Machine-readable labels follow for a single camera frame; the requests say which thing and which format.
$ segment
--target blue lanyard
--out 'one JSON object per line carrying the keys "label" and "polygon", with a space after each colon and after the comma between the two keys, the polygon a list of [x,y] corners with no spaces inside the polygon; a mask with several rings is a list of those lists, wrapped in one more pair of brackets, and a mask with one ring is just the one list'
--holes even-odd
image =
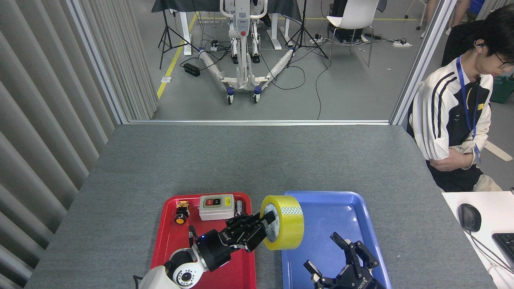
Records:
{"label": "blue lanyard", "polygon": [[[476,135],[476,115],[477,115],[478,108],[479,108],[479,94],[478,94],[478,92],[476,94],[475,113],[473,114],[473,127],[471,127],[471,123],[469,121],[468,101],[467,101],[467,98],[466,98],[466,86],[464,85],[464,76],[462,74],[461,56],[459,56],[457,58],[457,72],[458,72],[458,79],[459,79],[459,81],[461,83],[462,102],[463,102],[463,105],[464,105],[464,112],[466,113],[466,123],[468,124],[469,130],[473,131],[471,136],[473,137],[473,139],[475,139],[475,135]],[[480,159],[480,150],[479,150],[479,148],[478,148],[478,146],[476,144],[475,144],[475,147],[474,147],[474,151],[475,151],[475,155],[477,156],[479,162],[481,162],[482,160]]]}

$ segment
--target green bin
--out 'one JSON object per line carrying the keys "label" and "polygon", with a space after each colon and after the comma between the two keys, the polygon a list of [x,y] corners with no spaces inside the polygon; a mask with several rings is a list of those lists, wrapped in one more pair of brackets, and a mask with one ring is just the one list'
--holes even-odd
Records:
{"label": "green bin", "polygon": [[514,77],[497,76],[494,78],[491,101],[505,103],[514,92]]}

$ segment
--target yellow floor line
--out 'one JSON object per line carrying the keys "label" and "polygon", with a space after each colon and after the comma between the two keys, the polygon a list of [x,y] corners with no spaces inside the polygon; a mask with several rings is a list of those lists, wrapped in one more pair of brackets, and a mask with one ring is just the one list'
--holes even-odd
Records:
{"label": "yellow floor line", "polygon": [[[215,19],[214,17],[202,17],[203,19]],[[193,19],[191,19],[191,22],[189,23],[189,31],[191,31],[191,28],[193,28],[193,25],[196,21],[196,14],[193,16]],[[306,20],[325,20],[326,18],[319,17],[319,18],[306,18]],[[375,18],[374,20],[378,21],[419,21],[419,19],[403,19],[403,18]],[[183,46],[180,46],[177,49],[177,52],[175,53],[175,56],[173,57],[173,60],[171,61],[170,67],[168,67],[168,71],[166,71],[165,76],[170,76],[171,72],[173,71],[173,68],[177,64],[178,57],[182,53]],[[166,87],[167,82],[161,82],[161,85],[159,87],[159,90],[157,90],[157,97],[160,99],[162,93],[164,92],[164,88]]]}
{"label": "yellow floor line", "polygon": [[[191,19],[191,22],[189,23],[189,31],[191,31],[191,28],[193,28],[193,25],[196,21],[196,14],[193,16],[193,19]],[[175,52],[175,56],[173,57],[173,60],[170,63],[170,67],[168,67],[168,71],[166,71],[166,74],[164,76],[170,76],[171,72],[173,71],[173,68],[175,67],[175,64],[177,64],[178,57],[180,57],[180,54],[182,53],[183,46],[180,46],[177,49],[177,52]],[[160,99],[162,93],[164,92],[164,88],[166,87],[167,82],[161,82],[161,85],[159,87],[159,90],[157,90],[157,97]]]}

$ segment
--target yellow tape roll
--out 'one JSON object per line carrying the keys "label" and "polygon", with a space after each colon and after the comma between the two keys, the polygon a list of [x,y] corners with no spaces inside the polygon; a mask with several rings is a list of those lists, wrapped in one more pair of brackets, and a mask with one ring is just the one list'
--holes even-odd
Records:
{"label": "yellow tape roll", "polygon": [[293,196],[273,196],[264,198],[261,216],[273,211],[276,220],[266,230],[264,244],[270,250],[295,249],[303,238],[302,207]]}

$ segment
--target vertical blinds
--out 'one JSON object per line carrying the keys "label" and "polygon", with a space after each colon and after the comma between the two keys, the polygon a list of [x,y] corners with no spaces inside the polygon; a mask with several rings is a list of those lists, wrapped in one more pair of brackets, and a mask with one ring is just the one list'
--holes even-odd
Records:
{"label": "vertical blinds", "polygon": [[486,0],[476,16],[476,20],[483,20],[491,11],[512,3],[514,3],[514,0]]}
{"label": "vertical blinds", "polygon": [[1,0],[0,288],[22,288],[117,123],[157,97],[127,0]]}

